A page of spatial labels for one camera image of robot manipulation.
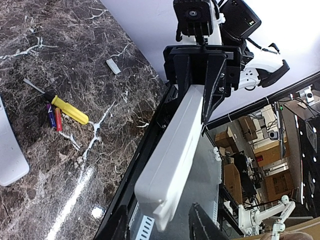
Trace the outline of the grey battery cover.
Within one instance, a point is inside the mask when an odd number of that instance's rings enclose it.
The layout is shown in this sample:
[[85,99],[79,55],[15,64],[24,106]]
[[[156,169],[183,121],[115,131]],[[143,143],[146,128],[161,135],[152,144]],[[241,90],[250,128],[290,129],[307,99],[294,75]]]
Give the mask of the grey battery cover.
[[107,66],[111,69],[111,71],[117,75],[121,72],[120,68],[118,67],[118,65],[114,62],[114,60],[112,58],[107,59],[106,61]]

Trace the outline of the red battery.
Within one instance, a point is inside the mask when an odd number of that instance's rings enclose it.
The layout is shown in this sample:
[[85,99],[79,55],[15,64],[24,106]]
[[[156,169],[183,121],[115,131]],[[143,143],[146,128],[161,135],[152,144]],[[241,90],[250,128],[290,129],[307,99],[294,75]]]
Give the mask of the red battery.
[[56,107],[54,109],[54,114],[55,114],[55,121],[56,121],[56,130],[58,132],[61,132],[63,130],[63,128],[62,128],[61,110],[58,107]]

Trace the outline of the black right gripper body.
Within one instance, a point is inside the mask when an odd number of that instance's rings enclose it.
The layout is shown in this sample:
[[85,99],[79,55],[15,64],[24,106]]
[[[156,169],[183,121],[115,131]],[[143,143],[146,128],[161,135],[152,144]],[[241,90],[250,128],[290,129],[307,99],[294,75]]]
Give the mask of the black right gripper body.
[[164,70],[166,79],[171,84],[177,84],[177,70],[185,69],[186,66],[175,66],[174,57],[188,55],[190,57],[190,72],[194,84],[203,85],[208,57],[210,54],[223,55],[226,57],[225,79],[229,88],[237,90],[240,83],[242,53],[238,46],[230,45],[169,45],[163,51]]

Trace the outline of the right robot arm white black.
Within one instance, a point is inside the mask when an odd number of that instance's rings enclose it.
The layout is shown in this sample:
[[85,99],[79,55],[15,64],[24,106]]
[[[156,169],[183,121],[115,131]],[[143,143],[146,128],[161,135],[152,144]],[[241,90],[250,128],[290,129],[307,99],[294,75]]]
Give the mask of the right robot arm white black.
[[269,87],[289,71],[276,44],[251,40],[262,22],[243,0],[175,0],[173,9],[177,45],[163,51],[166,78],[177,86],[176,107],[202,87],[202,124],[233,91]]

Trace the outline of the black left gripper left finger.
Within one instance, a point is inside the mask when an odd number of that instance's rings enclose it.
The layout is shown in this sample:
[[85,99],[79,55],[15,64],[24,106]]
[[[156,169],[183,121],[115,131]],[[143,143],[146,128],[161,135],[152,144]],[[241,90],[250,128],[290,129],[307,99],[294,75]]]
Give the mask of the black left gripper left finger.
[[121,205],[107,221],[95,240],[129,240],[129,214],[126,205]]

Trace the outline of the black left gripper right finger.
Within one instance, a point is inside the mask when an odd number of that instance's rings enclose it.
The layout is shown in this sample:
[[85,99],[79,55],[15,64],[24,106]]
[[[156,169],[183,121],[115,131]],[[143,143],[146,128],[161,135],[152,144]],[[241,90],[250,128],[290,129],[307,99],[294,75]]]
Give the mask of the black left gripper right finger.
[[189,209],[188,224],[190,240],[229,240],[197,202]]

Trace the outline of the white remote control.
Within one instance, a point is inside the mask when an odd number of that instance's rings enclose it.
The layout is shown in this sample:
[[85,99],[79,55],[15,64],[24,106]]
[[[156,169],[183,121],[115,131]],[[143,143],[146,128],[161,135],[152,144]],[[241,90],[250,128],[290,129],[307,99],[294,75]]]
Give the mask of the white remote control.
[[143,215],[164,232],[173,219],[202,132],[204,86],[191,85],[134,186]]

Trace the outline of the yellow handle screwdriver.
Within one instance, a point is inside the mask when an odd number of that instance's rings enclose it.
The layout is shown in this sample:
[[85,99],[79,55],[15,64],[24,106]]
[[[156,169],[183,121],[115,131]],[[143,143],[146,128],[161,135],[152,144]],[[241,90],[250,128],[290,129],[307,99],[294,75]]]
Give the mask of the yellow handle screwdriver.
[[70,118],[74,119],[82,125],[86,125],[89,123],[89,117],[85,113],[78,110],[70,103],[65,102],[64,100],[59,98],[58,95],[54,92],[43,91],[26,78],[24,78],[23,81],[32,88],[36,89],[38,92],[40,92],[50,104],[54,105],[55,107],[58,107],[65,115],[69,116]]

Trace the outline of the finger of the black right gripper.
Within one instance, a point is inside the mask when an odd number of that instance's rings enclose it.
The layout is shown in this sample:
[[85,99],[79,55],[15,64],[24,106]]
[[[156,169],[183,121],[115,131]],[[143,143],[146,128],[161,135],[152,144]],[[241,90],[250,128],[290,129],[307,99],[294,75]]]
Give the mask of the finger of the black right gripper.
[[191,60],[188,54],[177,54],[173,58],[178,100],[183,100],[191,84]]
[[220,81],[224,83],[224,77],[221,74],[226,71],[226,55],[209,54],[207,58],[207,68],[205,73],[204,92],[203,92],[203,106],[201,120],[206,125],[214,110],[222,102],[223,94],[216,93]]

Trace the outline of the blue purple battery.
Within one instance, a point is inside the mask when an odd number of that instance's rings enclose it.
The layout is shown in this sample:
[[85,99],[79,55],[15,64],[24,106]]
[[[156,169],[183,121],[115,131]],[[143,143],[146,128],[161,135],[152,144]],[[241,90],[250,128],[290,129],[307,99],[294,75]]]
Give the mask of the blue purple battery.
[[55,114],[54,114],[54,108],[50,103],[46,104],[46,111],[47,111],[47,116],[49,119],[50,126],[52,128],[56,128],[57,124],[56,124],[56,119],[55,119]]

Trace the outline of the grey remote control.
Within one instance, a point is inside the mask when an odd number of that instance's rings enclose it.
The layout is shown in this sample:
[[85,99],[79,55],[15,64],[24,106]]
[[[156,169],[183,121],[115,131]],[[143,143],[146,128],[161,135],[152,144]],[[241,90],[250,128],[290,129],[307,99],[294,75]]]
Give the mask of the grey remote control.
[[7,187],[23,178],[30,166],[11,128],[2,99],[0,100],[0,185]]

